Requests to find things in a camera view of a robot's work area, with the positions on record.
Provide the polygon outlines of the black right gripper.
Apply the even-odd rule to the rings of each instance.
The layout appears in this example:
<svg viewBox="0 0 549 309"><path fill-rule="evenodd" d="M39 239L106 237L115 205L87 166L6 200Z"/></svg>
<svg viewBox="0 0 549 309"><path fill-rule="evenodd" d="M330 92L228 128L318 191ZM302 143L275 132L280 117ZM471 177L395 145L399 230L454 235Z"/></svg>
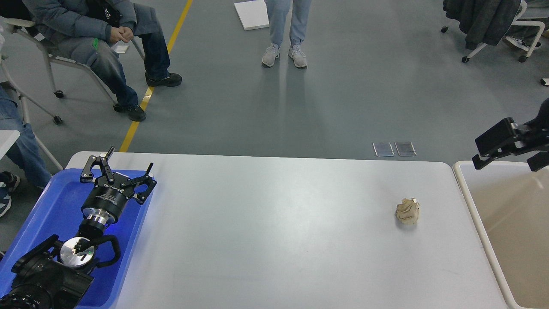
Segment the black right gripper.
<svg viewBox="0 0 549 309"><path fill-rule="evenodd" d="M492 161L515 155L539 151L533 157L527 159L530 170L535 172L548 166L549 143L549 100L541 104L537 116L522 125L514 122L513 118L504 118L496 125L475 139L478 154L472 158L476 170L481 170ZM516 142L522 143L522 148L516 146Z"/></svg>

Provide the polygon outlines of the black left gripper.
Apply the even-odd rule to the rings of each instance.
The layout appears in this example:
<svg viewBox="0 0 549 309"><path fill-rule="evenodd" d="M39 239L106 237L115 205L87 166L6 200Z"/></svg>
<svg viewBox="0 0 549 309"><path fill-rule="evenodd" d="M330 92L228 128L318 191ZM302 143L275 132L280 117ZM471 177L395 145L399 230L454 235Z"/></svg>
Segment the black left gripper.
<svg viewBox="0 0 549 309"><path fill-rule="evenodd" d="M153 167L151 162L143 174L136 178L120 172L112 172L108 159L114 152L112 146L104 156L89 156L80 175L81 183L94 182L94 188L86 198L81 211L84 219L96 221L103 225L115 224L123 213L126 203L133 198L139 205L143 205L152 193L157 181L150 172ZM95 177L92 168L98 166L100 177ZM137 192L136 188L145 185L144 191Z"/></svg>

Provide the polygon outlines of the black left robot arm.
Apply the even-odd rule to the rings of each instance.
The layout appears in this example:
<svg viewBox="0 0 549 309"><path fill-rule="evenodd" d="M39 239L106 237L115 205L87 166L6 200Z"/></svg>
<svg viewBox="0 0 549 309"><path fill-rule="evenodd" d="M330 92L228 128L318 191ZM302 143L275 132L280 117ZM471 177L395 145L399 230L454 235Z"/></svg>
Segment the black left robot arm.
<svg viewBox="0 0 549 309"><path fill-rule="evenodd" d="M114 149L51 179L1 261L3 309L107 309L118 297L157 182L116 170Z"/></svg>

